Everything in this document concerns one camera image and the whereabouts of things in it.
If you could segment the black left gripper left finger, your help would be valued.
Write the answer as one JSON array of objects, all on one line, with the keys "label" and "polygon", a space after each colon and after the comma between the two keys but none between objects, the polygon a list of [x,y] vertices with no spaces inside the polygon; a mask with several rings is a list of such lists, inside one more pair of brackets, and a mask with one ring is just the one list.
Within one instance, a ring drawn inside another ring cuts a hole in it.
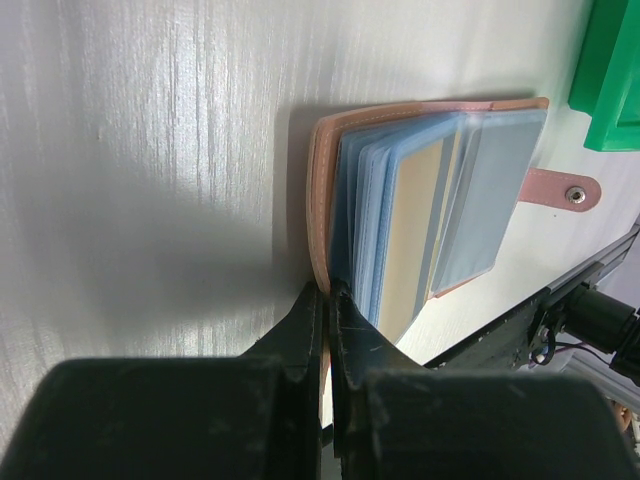
[{"label": "black left gripper left finger", "polygon": [[316,479],[324,299],[236,357],[74,359],[39,383],[5,479]]}]

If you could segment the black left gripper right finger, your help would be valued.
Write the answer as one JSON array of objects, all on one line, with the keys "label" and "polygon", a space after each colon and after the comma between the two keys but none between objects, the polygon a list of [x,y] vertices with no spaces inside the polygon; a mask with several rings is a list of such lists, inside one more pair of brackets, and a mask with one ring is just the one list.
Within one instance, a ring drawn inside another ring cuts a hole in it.
[{"label": "black left gripper right finger", "polygon": [[426,368],[336,282],[329,300],[333,449],[346,479],[635,479],[604,396],[562,374]]}]

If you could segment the gold credit card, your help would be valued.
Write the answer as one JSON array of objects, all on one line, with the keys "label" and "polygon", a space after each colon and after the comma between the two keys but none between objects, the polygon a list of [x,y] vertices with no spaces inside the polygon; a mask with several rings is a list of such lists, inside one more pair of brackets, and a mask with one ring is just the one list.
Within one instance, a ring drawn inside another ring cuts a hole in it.
[{"label": "gold credit card", "polygon": [[379,330],[391,342],[415,318],[434,194],[439,175],[449,175],[458,143],[458,136],[451,135],[409,155],[398,167],[379,312]]}]

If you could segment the green plastic card bin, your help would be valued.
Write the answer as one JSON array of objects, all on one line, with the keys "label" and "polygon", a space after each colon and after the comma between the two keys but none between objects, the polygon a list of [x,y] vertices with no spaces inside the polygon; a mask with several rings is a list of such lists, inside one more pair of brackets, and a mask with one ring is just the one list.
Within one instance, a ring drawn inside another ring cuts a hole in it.
[{"label": "green plastic card bin", "polygon": [[569,107],[590,116],[584,147],[639,149],[639,2],[595,1],[587,23]]}]

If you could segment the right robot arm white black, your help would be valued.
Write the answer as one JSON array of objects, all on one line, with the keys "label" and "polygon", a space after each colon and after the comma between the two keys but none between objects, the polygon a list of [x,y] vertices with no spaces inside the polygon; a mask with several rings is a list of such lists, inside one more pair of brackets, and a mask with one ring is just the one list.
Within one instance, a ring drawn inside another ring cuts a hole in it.
[{"label": "right robot arm white black", "polygon": [[579,286],[564,309],[565,331],[606,354],[610,368],[639,385],[639,314],[636,308]]}]

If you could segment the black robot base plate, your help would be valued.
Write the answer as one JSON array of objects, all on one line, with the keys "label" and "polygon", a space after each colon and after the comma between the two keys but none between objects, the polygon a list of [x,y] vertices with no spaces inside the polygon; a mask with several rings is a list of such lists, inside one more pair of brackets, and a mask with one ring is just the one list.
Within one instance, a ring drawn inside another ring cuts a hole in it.
[{"label": "black robot base plate", "polygon": [[557,350],[566,298],[544,288],[450,347],[424,366],[430,370],[517,370],[546,365]]}]

